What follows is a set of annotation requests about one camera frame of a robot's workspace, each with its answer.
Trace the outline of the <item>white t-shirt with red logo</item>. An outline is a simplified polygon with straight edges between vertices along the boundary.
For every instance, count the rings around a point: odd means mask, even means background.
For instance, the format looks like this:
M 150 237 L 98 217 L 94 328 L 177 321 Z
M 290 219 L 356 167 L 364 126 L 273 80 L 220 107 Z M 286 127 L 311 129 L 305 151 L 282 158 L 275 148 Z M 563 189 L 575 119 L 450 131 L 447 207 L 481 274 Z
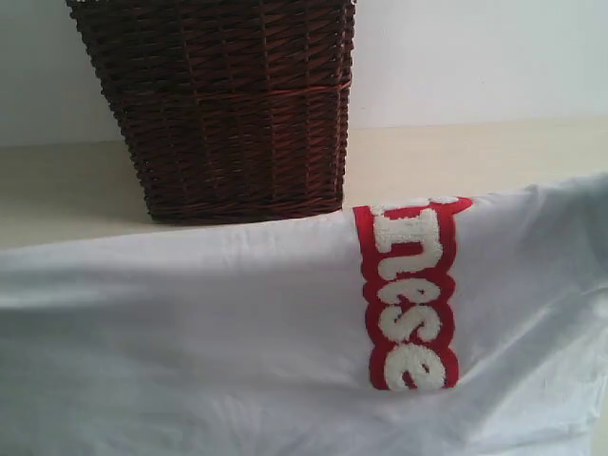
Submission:
M 585 455 L 607 179 L 1 255 L 5 455 Z

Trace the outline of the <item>dark brown wicker basket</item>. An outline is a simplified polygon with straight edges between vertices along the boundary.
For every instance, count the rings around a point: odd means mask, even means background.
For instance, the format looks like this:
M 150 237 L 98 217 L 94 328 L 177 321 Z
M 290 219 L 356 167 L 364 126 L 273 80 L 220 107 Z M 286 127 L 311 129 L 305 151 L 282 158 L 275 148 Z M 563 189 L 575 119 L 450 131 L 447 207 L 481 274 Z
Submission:
M 343 203 L 352 1 L 71 1 L 150 217 L 240 223 Z

